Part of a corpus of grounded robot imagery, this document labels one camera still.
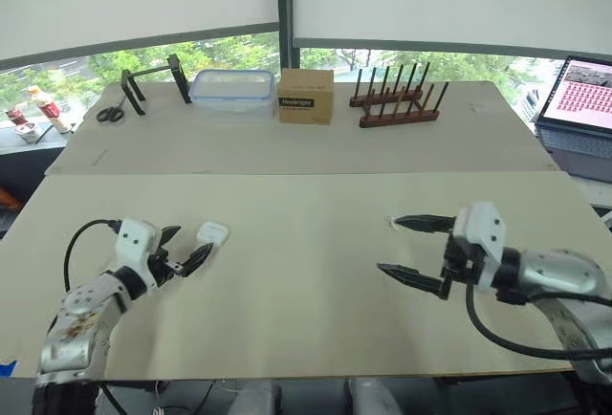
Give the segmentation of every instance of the wooden base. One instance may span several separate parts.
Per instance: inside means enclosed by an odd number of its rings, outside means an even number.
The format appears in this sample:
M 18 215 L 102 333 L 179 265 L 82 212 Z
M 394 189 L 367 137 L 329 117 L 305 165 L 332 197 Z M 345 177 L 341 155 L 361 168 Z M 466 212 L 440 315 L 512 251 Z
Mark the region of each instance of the wooden base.
M 419 90 L 418 92 L 415 90 L 408 90 L 405 95 L 402 97 L 402 101 L 413 101 L 415 99 L 421 98 L 423 95 L 423 91 Z M 389 93 L 387 95 L 381 95 L 380 93 L 373 95 L 368 98 L 367 95 L 357 95 L 356 97 L 351 97 L 348 101 L 349 106 L 351 107 L 363 107 L 366 104 L 375 106 L 377 104 L 391 104 L 397 102 L 399 97 L 398 93 Z
M 375 126 L 403 125 L 405 123 L 418 123 L 420 121 L 434 121 L 438 119 L 438 111 L 418 111 L 410 114 L 382 114 L 382 116 L 364 116 L 360 119 L 361 128 L 373 128 Z

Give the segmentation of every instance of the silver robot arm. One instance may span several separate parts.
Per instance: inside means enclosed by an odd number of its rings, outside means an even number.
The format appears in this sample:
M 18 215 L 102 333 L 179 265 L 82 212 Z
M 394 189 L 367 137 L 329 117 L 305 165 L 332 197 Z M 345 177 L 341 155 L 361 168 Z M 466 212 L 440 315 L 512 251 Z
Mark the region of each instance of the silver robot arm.
M 517 353 L 569 360 L 583 381 L 612 384 L 612 290 L 593 260 L 571 251 L 521 253 L 505 248 L 506 226 L 490 202 L 464 207 L 456 218 L 410 215 L 393 224 L 448 234 L 442 279 L 379 264 L 384 273 L 444 300 L 453 281 L 466 283 L 468 314 L 487 339 Z M 496 291 L 499 301 L 514 305 L 533 303 L 551 322 L 564 349 L 542 350 L 496 336 L 475 312 L 474 291 Z
M 204 244 L 177 264 L 168 260 L 163 245 L 180 227 L 158 229 L 133 219 L 118 223 L 115 252 L 122 266 L 72 289 L 61 301 L 40 357 L 34 414 L 94 413 L 93 382 L 104 380 L 111 333 L 120 317 L 174 275 L 192 274 L 214 247 Z

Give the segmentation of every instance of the laptop screen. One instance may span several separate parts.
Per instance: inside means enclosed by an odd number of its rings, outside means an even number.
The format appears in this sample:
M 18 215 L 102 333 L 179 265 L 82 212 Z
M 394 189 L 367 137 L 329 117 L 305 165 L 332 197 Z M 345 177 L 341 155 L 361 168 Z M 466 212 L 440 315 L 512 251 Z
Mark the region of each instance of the laptop screen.
M 568 57 L 538 121 L 612 132 L 612 63 Z

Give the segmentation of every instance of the wooden peg rack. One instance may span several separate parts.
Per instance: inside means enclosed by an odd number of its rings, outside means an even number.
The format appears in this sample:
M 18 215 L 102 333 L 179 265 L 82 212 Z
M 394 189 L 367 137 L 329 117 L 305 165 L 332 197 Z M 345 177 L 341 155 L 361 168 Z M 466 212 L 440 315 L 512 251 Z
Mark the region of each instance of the wooden peg rack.
M 376 126 L 401 125 L 405 123 L 417 123 L 420 121 L 437 120 L 440 116 L 440 112 L 438 109 L 440 107 L 440 103 L 442 102 L 442 98 L 444 97 L 445 92 L 447 91 L 448 82 L 445 82 L 434 108 L 431 110 L 427 110 L 427 103 L 429 102 L 435 84 L 432 83 L 429 85 L 425 100 L 423 102 L 420 102 L 420 99 L 424 94 L 422 88 L 425 83 L 427 71 L 429 70 L 429 63 L 425 66 L 425 70 L 421 75 L 420 82 L 413 89 L 410 89 L 410 85 L 417 69 L 416 63 L 412 66 L 412 71 L 410 73 L 410 77 L 406 85 L 402 86 L 399 91 L 398 86 L 400 85 L 400 78 L 402 77 L 404 65 L 400 67 L 400 71 L 398 72 L 398 76 L 393 87 L 393 91 L 391 91 L 390 87 L 386 86 L 386 81 L 389 76 L 389 69 L 389 66 L 387 66 L 386 71 L 384 73 L 384 80 L 382 81 L 382 88 L 379 93 L 373 88 L 374 77 L 376 75 L 376 68 L 374 68 L 372 70 L 372 76 L 370 77 L 370 84 L 367 90 L 367 94 L 359 95 L 362 72 L 362 69 L 360 69 L 357 86 L 355 87 L 355 95 L 349 99 L 349 105 L 351 107 L 361 107 L 365 114 L 363 117 L 361 117 L 360 127 L 373 128 Z M 407 110 L 399 112 L 400 104 L 404 101 L 408 102 Z M 384 112 L 384 107 L 388 103 L 394 105 L 392 113 Z M 373 106 L 377 105 L 380 105 L 381 109 L 378 111 L 378 114 L 374 114 Z

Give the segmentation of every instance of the cardboard box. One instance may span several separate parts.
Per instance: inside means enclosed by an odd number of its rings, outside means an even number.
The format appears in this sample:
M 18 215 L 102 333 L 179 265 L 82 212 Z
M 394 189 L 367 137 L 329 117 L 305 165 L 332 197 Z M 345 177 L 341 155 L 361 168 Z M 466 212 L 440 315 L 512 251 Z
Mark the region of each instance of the cardboard box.
M 283 123 L 328 125 L 334 111 L 334 71 L 283 69 L 278 84 Z

